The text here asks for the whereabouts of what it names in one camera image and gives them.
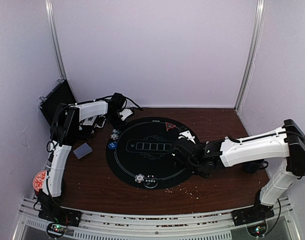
metal track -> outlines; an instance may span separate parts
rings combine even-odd
[[[265,1],[266,0],[257,0],[257,9],[256,16],[253,25],[252,38],[250,43],[250,49],[248,54],[248,59],[246,62],[246,67],[243,73],[243,78],[239,90],[239,94],[237,97],[237,101],[234,109],[238,112],[240,110],[247,84],[251,77],[252,66],[255,59],[256,50],[259,44],[260,34],[263,27],[263,19],[264,19],[264,10],[265,10]]]
[[[67,76],[66,76],[66,72],[65,72],[65,68],[64,68],[64,62],[63,62],[61,49],[59,47],[55,15],[54,15],[54,10],[53,10],[53,1],[45,0],[45,5],[46,5],[46,13],[47,13],[48,23],[49,23],[49,27],[50,27],[51,36],[52,36],[52,43],[53,43],[53,47],[54,47],[54,52],[55,52],[55,56],[56,56],[56,62],[57,62],[60,78],[62,80],[64,80],[64,79],[67,79]]]
[[[19,213],[21,224],[45,230],[48,222],[38,218],[33,209],[36,199],[25,198]],[[280,199],[281,215],[293,211],[287,197]],[[275,217],[279,205],[275,204]],[[123,215],[102,212],[83,211],[79,227],[68,227],[66,237],[76,240],[231,240],[231,230],[244,228],[234,226],[231,211],[215,211],[179,215]],[[13,239],[20,236],[23,228],[17,227]]]

white robotic arm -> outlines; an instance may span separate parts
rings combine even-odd
[[[201,144],[195,144],[191,133],[185,131],[168,152],[175,162],[205,178],[213,170],[237,164],[253,164],[258,170],[263,159],[284,158],[272,179],[257,192],[254,206],[232,212],[235,225],[271,217],[278,198],[294,181],[305,176],[305,135],[291,119],[285,120],[283,127],[263,134],[239,139],[227,136]]]
[[[108,113],[109,110],[109,102],[105,100],[99,100],[99,101],[93,101],[93,102],[87,102],[82,104],[71,104],[68,106],[64,106],[64,111],[61,113],[62,115],[68,114],[69,110],[77,110],[79,112],[78,117],[76,119],[78,120],[78,123],[80,123],[83,120],[86,120],[91,117],[95,116],[105,116]],[[122,109],[120,111],[116,111],[116,113],[120,116],[121,121],[123,122],[127,117],[133,115],[133,111],[129,108]],[[65,118],[65,122],[72,121],[71,118]],[[66,130],[66,135],[70,132],[76,132],[77,126],[75,126],[75,129],[72,129],[71,127],[68,127]],[[52,197],[59,197],[62,193],[62,179],[63,174],[65,170],[66,160],[69,155],[69,152],[72,149],[72,142],[70,140],[66,141],[68,143],[66,144],[59,144],[57,141],[51,141],[48,151],[49,157],[46,164],[47,168],[47,181],[43,182],[42,185],[42,191],[45,194],[49,194]]]
[[[131,109],[125,108],[127,99],[132,101],[120,93],[115,93],[113,96],[88,102],[59,104],[50,128],[51,141],[47,144],[49,152],[46,163],[47,174],[37,196],[41,204],[41,211],[38,214],[40,218],[62,225],[75,227],[79,225],[80,211],[60,207],[59,197],[62,193],[62,179],[67,157],[72,146],[79,139],[83,121],[103,116],[106,122],[115,129],[122,128],[126,124],[125,119],[134,114]]]

poker mat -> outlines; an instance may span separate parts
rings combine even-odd
[[[165,117],[144,117],[113,130],[106,147],[106,159],[112,172],[123,182],[143,189],[166,189],[176,186],[192,173],[174,164],[167,154],[179,133],[187,126]]]

wooden table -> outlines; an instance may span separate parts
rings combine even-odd
[[[146,108],[131,119],[166,117],[191,128],[201,142],[247,133],[233,109]],[[249,175],[240,165],[214,171],[210,178],[193,175],[170,189],[138,189],[119,180],[106,162],[111,125],[97,130],[87,142],[93,152],[78,160],[71,152],[65,167],[63,207],[112,214],[169,215],[207,213],[254,204],[255,193],[269,178],[265,170]],[[79,141],[73,149],[84,141]]]

white poker chip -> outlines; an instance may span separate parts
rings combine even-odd
[[[139,184],[141,184],[142,181],[143,181],[144,179],[145,179],[145,176],[142,175],[142,174],[137,174],[137,175],[134,177],[134,181],[135,181],[136,183],[139,183]]]
[[[112,140],[117,140],[119,138],[118,134],[117,133],[113,133],[112,135],[110,135],[110,138]]]

